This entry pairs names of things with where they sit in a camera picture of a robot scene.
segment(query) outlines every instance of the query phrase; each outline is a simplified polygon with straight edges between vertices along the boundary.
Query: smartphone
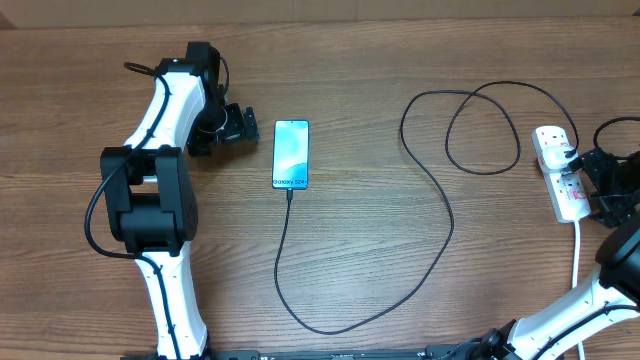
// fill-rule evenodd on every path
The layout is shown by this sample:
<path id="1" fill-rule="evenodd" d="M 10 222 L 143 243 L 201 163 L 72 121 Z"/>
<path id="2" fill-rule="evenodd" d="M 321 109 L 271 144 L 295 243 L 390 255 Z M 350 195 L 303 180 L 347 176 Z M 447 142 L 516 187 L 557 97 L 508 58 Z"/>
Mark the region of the smartphone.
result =
<path id="1" fill-rule="evenodd" d="M 304 190 L 309 186 L 309 122 L 276 121 L 273 137 L 273 188 Z"/>

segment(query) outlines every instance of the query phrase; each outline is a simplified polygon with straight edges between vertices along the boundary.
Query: power strip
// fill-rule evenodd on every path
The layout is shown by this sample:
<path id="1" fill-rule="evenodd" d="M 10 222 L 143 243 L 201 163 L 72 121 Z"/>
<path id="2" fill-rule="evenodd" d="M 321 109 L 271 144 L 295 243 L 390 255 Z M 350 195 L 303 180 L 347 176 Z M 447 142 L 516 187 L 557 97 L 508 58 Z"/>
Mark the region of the power strip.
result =
<path id="1" fill-rule="evenodd" d="M 562 174 L 566 164 L 578 157 L 577 154 L 571 158 L 564 155 L 573 150 L 567 133 L 558 126 L 542 126 L 535 129 L 532 138 L 558 222 L 570 223 L 588 216 L 591 207 L 580 175 Z"/>

